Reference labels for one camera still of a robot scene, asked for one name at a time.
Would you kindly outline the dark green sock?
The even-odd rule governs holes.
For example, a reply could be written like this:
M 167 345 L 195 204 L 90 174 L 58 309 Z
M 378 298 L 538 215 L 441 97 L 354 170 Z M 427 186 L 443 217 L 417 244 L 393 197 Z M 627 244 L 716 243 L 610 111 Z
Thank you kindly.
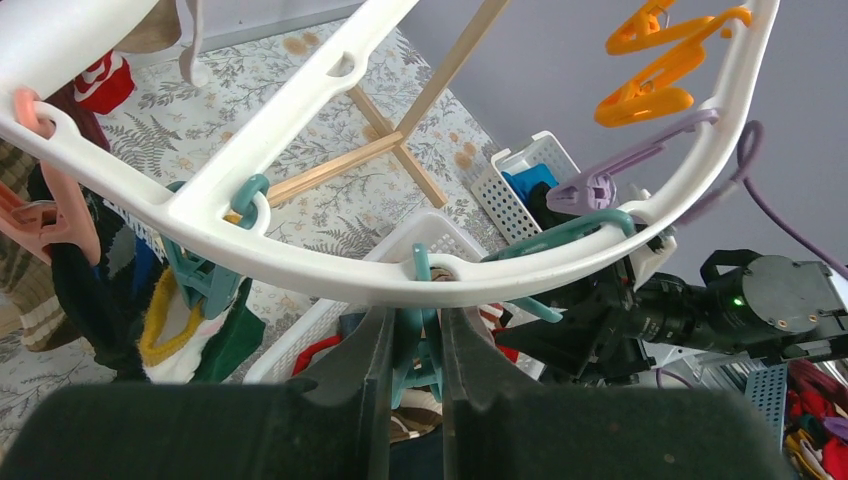
M 225 322 L 202 350 L 191 383 L 221 383 L 262 344 L 266 324 L 247 306 L 253 280 L 239 286 Z

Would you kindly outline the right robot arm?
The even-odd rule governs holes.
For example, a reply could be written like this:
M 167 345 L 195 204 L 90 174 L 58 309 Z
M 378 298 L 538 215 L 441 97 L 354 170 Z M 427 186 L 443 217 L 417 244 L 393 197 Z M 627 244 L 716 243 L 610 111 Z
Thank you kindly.
M 697 286 L 656 273 L 638 286 L 623 258 L 539 294 L 562 308 L 560 321 L 512 324 L 495 342 L 543 363 L 556 383 L 631 383 L 657 364 L 647 343 L 745 353 L 766 366 L 846 358 L 847 302 L 823 263 L 718 250 L 701 276 Z

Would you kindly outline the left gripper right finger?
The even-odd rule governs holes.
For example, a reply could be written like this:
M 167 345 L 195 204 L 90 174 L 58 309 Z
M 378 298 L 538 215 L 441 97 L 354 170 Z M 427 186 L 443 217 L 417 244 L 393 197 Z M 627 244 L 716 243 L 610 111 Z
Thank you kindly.
M 442 311 L 444 472 L 448 479 L 517 479 L 513 397 L 539 382 L 511 363 L 464 308 Z

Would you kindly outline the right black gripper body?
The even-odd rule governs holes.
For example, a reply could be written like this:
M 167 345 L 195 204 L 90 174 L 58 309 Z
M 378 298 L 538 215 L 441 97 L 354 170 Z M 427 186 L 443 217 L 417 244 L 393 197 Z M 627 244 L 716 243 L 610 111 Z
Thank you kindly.
M 575 283 L 536 294 L 539 302 L 564 310 L 561 320 L 512 323 L 496 331 L 495 344 L 541 362 L 543 384 L 637 384 L 657 360 L 641 340 L 625 336 L 626 321 L 669 279 L 656 273 L 636 288 L 630 262 L 618 261 Z

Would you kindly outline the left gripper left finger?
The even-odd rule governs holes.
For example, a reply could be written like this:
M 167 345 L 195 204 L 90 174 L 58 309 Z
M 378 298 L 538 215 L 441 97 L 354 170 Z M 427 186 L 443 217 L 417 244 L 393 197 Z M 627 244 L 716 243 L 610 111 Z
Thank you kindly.
M 356 330 L 286 382 L 290 479 L 386 479 L 394 311 L 373 307 Z

